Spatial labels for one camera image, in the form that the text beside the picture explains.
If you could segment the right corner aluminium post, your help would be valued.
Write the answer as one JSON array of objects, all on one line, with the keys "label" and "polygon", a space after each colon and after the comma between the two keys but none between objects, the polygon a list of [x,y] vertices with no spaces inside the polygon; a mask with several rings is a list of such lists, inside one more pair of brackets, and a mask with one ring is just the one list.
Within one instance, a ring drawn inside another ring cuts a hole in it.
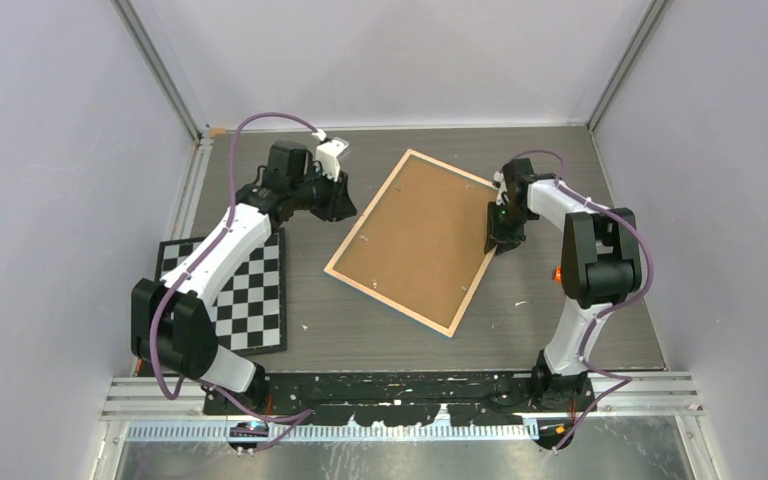
[{"label": "right corner aluminium post", "polygon": [[643,17],[636,26],[624,53],[600,94],[593,113],[586,124],[591,135],[594,135],[598,130],[626,78],[636,65],[638,58],[656,32],[671,4],[671,0],[652,0],[648,2]]}]

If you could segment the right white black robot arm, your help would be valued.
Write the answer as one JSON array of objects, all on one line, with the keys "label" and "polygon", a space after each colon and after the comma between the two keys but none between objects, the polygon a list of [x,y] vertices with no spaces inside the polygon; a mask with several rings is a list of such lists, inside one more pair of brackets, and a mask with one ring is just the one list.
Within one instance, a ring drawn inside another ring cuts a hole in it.
[{"label": "right white black robot arm", "polygon": [[492,184],[497,197],[487,206],[486,252],[501,255],[519,247],[529,221],[545,219],[562,233],[560,280],[566,299],[555,333],[524,387],[497,395],[502,405],[526,401],[556,410],[583,394],[598,335],[617,306],[641,287],[635,216],[627,208],[593,202],[554,175],[535,173],[527,158],[504,164]]}]

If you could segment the left corner aluminium post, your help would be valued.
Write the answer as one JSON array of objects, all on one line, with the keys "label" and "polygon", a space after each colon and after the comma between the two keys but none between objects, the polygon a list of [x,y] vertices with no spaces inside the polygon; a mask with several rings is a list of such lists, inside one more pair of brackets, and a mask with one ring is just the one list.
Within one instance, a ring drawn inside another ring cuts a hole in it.
[{"label": "left corner aluminium post", "polygon": [[196,143],[202,139],[201,129],[185,104],[160,52],[150,37],[134,4],[129,0],[111,0],[111,5],[119,15],[125,30],[133,40],[138,52],[154,77],[161,93],[171,106],[185,132]]}]

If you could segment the black white checkerboard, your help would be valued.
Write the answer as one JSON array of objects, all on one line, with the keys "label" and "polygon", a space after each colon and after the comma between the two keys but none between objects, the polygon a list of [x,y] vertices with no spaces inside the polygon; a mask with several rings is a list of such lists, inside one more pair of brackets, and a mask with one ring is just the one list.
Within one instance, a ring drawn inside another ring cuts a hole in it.
[{"label": "black white checkerboard", "polygon": [[242,261],[209,308],[218,343],[241,357],[287,349],[285,232]]}]

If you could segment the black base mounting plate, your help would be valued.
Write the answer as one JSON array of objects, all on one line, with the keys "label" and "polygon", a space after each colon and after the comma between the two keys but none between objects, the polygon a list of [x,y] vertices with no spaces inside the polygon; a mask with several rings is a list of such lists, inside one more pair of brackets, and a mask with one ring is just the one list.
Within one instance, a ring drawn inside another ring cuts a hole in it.
[{"label": "black base mounting plate", "polygon": [[426,426],[442,417],[455,426],[491,426],[531,413],[570,420],[594,398],[586,374],[546,381],[528,371],[271,373],[256,381],[252,395],[208,392],[203,412],[306,413],[305,424],[316,426]]}]

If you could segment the blue picture frame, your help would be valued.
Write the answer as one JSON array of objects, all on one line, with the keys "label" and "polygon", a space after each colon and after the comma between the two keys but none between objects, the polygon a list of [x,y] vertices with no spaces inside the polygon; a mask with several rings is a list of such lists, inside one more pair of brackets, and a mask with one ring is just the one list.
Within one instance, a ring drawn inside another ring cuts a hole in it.
[{"label": "blue picture frame", "polygon": [[407,150],[324,271],[453,337],[495,251],[485,247],[496,187]]}]

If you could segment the aluminium front rail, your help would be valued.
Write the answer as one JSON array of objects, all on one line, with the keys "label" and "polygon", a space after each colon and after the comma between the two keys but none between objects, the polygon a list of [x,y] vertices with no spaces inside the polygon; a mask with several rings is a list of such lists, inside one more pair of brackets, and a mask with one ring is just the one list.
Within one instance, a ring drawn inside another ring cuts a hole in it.
[{"label": "aluminium front rail", "polygon": [[[632,371],[632,381],[597,403],[590,418],[703,416],[697,388],[687,372]],[[166,399],[148,377],[116,377],[104,401],[100,419],[169,420],[201,417],[206,394],[185,382],[180,396]]]}]

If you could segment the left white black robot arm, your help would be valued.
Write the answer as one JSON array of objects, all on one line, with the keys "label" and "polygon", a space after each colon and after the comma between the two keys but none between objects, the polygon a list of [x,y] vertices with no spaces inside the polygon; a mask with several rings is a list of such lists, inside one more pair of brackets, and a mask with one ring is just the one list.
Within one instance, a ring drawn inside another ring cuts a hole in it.
[{"label": "left white black robot arm", "polygon": [[295,212],[327,222],[356,215],[341,167],[348,152],[348,141],[337,137],[314,150],[275,142],[255,181],[232,192],[225,215],[199,246],[161,279],[136,283],[130,348],[158,379],[171,371],[210,385],[244,414],[265,405],[264,367],[220,344],[209,308],[237,268]]}]

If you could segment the white perforated strip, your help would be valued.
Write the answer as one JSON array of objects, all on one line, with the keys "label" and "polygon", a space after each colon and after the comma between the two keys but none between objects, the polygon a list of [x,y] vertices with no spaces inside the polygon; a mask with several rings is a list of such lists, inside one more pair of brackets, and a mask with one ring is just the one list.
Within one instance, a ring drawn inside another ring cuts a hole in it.
[{"label": "white perforated strip", "polygon": [[387,427],[381,422],[364,427],[356,423],[344,426],[303,425],[294,429],[267,425],[261,421],[133,421],[125,439],[137,442],[227,442],[265,443],[281,437],[286,442],[338,441],[448,441],[448,440],[536,440],[537,423],[525,419],[513,425],[456,426],[448,419],[427,425]]}]

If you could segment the corner aluminium post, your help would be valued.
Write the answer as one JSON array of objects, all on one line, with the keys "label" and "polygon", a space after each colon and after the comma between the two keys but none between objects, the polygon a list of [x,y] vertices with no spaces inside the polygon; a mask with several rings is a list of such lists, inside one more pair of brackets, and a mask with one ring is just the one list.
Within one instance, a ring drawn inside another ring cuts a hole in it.
[{"label": "corner aluminium post", "polygon": [[138,52],[154,77],[161,93],[171,106],[185,132],[196,143],[202,139],[201,129],[185,104],[160,52],[150,37],[134,4],[129,0],[111,0],[111,5],[119,15],[125,30],[133,40]]},{"label": "corner aluminium post", "polygon": [[671,0],[652,0],[648,2],[643,17],[636,26],[624,53],[600,94],[593,113],[586,124],[591,135],[594,135],[598,130],[626,78],[636,65],[638,58],[656,32],[671,4]]}]

